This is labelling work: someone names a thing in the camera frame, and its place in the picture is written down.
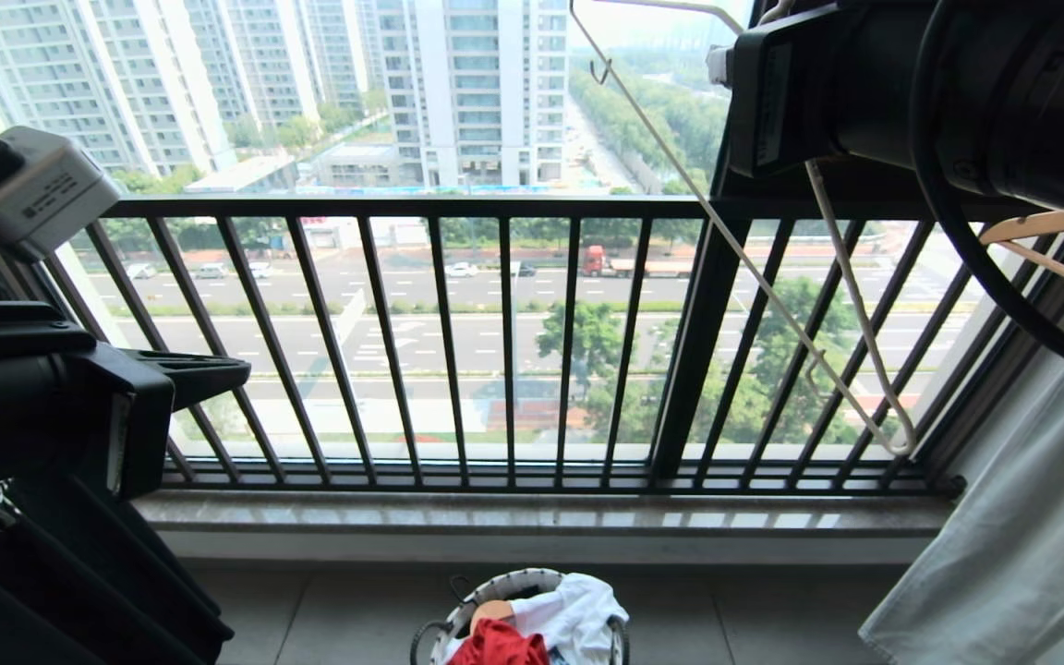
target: car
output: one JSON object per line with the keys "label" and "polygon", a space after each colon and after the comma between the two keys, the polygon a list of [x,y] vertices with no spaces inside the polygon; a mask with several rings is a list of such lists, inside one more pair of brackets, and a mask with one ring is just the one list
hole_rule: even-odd
{"label": "car", "polygon": [[155,275],[159,275],[159,270],[155,269],[155,266],[148,263],[132,263],[126,269],[126,275],[130,279],[151,279]]}
{"label": "car", "polygon": [[253,279],[269,279],[273,275],[273,266],[266,262],[252,262],[249,264],[249,272],[253,273]]}
{"label": "car", "polygon": [[479,269],[468,263],[456,263],[446,269],[446,277],[476,277]]}
{"label": "car", "polygon": [[222,263],[206,263],[195,270],[196,279],[223,279],[228,277],[228,268]]}

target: laundry basket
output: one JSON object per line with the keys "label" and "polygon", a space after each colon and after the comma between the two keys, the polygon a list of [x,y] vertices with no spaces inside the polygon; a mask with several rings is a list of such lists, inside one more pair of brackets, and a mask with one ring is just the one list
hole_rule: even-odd
{"label": "laundry basket", "polygon": [[[410,665],[418,665],[417,649],[421,644],[421,638],[429,631],[438,631],[439,635],[434,641],[434,647],[430,652],[428,665],[439,665],[447,660],[446,649],[454,639],[455,635],[467,630],[470,626],[470,616],[477,606],[488,600],[514,600],[516,598],[528,598],[531,595],[549,593],[561,584],[565,575],[549,568],[525,568],[503,572],[502,576],[489,578],[484,584],[479,584],[478,588],[470,592],[465,597],[461,597],[455,586],[455,582],[464,578],[453,578],[451,589],[459,597],[458,606],[447,616],[445,621],[431,621],[419,628],[417,634],[413,636],[413,647],[410,648]],[[630,643],[627,641],[627,627],[618,616],[610,616],[606,621],[610,627],[610,665],[630,664]]]}

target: clothes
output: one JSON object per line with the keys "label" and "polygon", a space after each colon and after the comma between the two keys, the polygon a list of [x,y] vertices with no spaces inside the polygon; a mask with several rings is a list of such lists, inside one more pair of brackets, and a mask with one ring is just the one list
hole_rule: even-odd
{"label": "clothes", "polygon": [[609,584],[580,572],[567,573],[552,592],[512,601],[512,613],[516,630],[544,635],[545,647],[569,665],[606,665],[613,638],[606,621],[630,619]]}
{"label": "clothes", "polygon": [[515,628],[495,619],[479,619],[448,665],[549,665],[544,638],[525,638]]}
{"label": "clothes", "polygon": [[1064,636],[1064,361],[1050,353],[979,437],[1004,442],[861,627],[899,665],[1034,662]]}

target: wire hanger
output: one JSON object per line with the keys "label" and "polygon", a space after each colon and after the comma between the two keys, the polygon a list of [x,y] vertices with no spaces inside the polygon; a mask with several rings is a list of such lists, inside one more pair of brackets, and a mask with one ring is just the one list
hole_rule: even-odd
{"label": "wire hanger", "polygon": [[[626,87],[624,81],[621,81],[621,77],[618,76],[618,71],[615,66],[613,66],[612,61],[608,59],[602,51],[602,47],[597,44],[595,38],[591,35],[591,31],[586,29],[582,18],[578,16],[578,9],[576,9],[575,2],[576,0],[569,1],[569,13],[573,17],[576,24],[578,24],[578,29],[582,31],[585,40],[591,43],[591,47],[598,55],[598,59],[602,60],[602,63],[604,63],[605,70],[602,79],[604,80],[609,76],[613,78],[616,84],[618,84],[619,92],[621,92],[621,94],[627,98],[627,101],[630,101],[630,105],[632,105],[632,109],[638,116],[639,121],[643,122],[643,127],[647,128],[651,137],[656,144],[659,144],[664,156],[667,156],[668,162],[676,168],[676,172],[679,173],[680,178],[684,181],[684,184],[688,186],[689,193],[696,195],[697,202],[700,203],[701,207],[703,207],[704,214],[709,215],[710,222],[712,222],[713,227],[717,228],[717,231],[721,233],[726,243],[730,245],[731,249],[733,249],[733,252],[738,254],[738,260],[742,261],[742,265],[746,266],[746,269],[750,270],[750,273],[754,277],[754,281],[758,283],[758,287],[765,292],[766,296],[769,298],[769,302],[771,302],[774,310],[777,311],[778,314],[782,316],[782,319],[785,319],[786,323],[795,330],[795,333],[799,336],[799,342],[810,351],[811,359],[814,360],[815,364],[822,369],[824,373],[827,375],[829,379],[831,379],[832,383],[836,386],[836,390],[839,390],[841,396],[844,396],[844,399],[848,400],[848,403],[851,404],[853,411],[857,412],[858,416],[861,417],[861,420],[864,421],[864,426],[870,431],[870,433],[872,433],[876,440],[880,442],[882,447],[884,447],[884,449],[890,451],[892,454],[905,455],[911,453],[911,451],[917,447],[917,437],[914,431],[913,421],[902,408],[902,404],[900,404],[900,399],[898,395],[896,395],[893,385],[890,382],[890,378],[887,378],[885,372],[884,363],[882,363],[881,358],[879,358],[878,345],[876,345],[876,335],[872,331],[869,317],[865,314],[865,303],[863,303],[863,300],[860,297],[860,286],[857,284],[857,277],[852,273],[848,252],[846,252],[846,249],[844,248],[844,239],[841,238],[839,228],[836,227],[835,212],[832,211],[831,202],[828,201],[827,190],[824,189],[822,176],[820,176],[819,168],[816,167],[815,161],[809,161],[809,163],[807,163],[808,178],[811,181],[812,189],[815,190],[815,201],[819,203],[819,210],[820,214],[822,214],[824,221],[828,222],[828,229],[832,236],[832,245],[836,248],[836,261],[841,264],[841,273],[844,281],[849,285],[849,292],[852,297],[853,306],[857,307],[858,320],[860,320],[864,342],[869,348],[874,369],[878,371],[878,379],[879,383],[881,383],[882,392],[884,393],[887,402],[892,405],[894,412],[898,414],[898,419],[902,422],[902,427],[905,432],[905,440],[899,444],[895,444],[884,432],[882,432],[881,427],[878,427],[878,425],[874,422],[868,411],[863,408],[860,400],[857,399],[857,396],[852,395],[852,390],[848,387],[848,384],[844,383],[844,379],[841,379],[839,373],[837,373],[835,369],[832,369],[830,363],[828,363],[827,359],[824,358],[822,350],[815,348],[815,342],[808,335],[807,330],[802,329],[802,326],[799,325],[799,320],[795,318],[794,314],[791,314],[791,311],[781,302],[781,299],[778,298],[778,294],[774,290],[774,286],[769,285],[769,282],[763,277],[761,270],[758,269],[758,266],[750,260],[750,256],[746,255],[742,245],[739,245],[738,240],[734,238],[730,229],[726,226],[725,220],[721,219],[721,215],[717,214],[717,210],[715,210],[712,203],[709,202],[709,198],[701,193],[696,182],[692,180],[692,177],[688,174],[688,170],[680,164],[680,160],[676,159],[675,152],[668,148],[666,140],[663,139],[663,135],[660,134],[660,131],[655,129],[654,123],[647,118],[646,111],[643,110],[642,105],[638,104],[638,101],[634,99],[632,93],[630,93]],[[768,12],[768,20],[776,20],[776,18],[785,16],[785,11],[788,11],[789,4],[793,3],[781,3],[780,7],[776,7],[777,11]]]}
{"label": "wire hanger", "polygon": [[1016,243],[1020,238],[1034,238],[1037,235],[1061,232],[1064,232],[1064,212],[1052,211],[1047,212],[1047,214],[1032,214],[1019,216],[1016,219],[1005,219],[981,233],[979,240],[984,245],[999,245],[1000,248],[1009,249],[1010,252],[1026,261],[1064,277],[1064,263]]}

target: white curtain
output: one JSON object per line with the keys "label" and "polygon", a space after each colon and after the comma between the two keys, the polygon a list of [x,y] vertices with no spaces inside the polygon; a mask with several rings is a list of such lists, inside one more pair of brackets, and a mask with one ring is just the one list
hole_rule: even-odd
{"label": "white curtain", "polygon": [[1064,636],[1064,361],[1033,363],[977,434],[999,451],[861,627],[890,662],[1030,664]]}

